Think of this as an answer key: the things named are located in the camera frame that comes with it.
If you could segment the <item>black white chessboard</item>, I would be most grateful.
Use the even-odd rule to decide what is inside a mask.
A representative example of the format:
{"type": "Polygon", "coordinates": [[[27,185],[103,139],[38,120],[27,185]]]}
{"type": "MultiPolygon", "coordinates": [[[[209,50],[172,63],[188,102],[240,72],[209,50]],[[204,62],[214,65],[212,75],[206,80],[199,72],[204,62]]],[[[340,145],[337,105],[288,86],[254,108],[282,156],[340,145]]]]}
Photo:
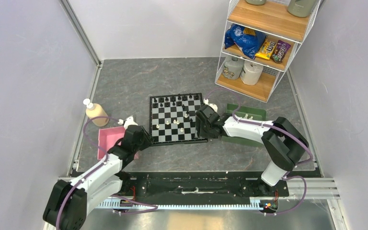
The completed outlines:
{"type": "Polygon", "coordinates": [[[149,103],[153,146],[207,142],[196,130],[196,111],[203,105],[201,93],[151,96],[149,103]]]}

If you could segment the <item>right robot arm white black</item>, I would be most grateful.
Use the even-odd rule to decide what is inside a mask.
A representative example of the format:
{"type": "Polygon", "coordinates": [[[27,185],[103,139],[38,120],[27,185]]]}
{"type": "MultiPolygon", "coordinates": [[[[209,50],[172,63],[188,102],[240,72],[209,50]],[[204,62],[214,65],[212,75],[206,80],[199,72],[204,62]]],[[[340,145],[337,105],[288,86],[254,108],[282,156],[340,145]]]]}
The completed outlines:
{"type": "Polygon", "coordinates": [[[196,131],[202,138],[235,137],[259,142],[270,156],[257,189],[263,196],[276,191],[277,183],[304,162],[307,153],[313,157],[304,136],[284,117],[274,121],[255,121],[237,116],[234,112],[219,115],[211,105],[201,106],[195,113],[196,131]]]}

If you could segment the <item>pink plastic tray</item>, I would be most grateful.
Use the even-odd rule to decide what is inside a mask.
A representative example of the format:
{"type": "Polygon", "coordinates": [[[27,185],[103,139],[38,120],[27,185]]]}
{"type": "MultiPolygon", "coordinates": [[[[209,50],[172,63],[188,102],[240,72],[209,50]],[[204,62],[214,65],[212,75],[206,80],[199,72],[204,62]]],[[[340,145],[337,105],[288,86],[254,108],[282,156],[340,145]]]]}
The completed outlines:
{"type": "Polygon", "coordinates": [[[125,128],[123,126],[99,129],[98,145],[108,151],[119,139],[124,137],[124,134],[125,128]]]}

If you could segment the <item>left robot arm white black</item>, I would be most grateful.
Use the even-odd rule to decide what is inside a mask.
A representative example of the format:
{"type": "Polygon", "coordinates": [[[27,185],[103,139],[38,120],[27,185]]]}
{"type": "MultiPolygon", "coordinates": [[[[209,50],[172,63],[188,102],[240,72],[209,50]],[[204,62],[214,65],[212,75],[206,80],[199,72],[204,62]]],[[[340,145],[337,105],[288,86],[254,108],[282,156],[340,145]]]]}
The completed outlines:
{"type": "Polygon", "coordinates": [[[70,180],[58,180],[52,189],[43,220],[58,230],[79,230],[87,216],[113,194],[127,195],[131,182],[117,176],[138,151],[150,147],[153,137],[142,126],[129,125],[124,136],[88,171],[70,180]]]}

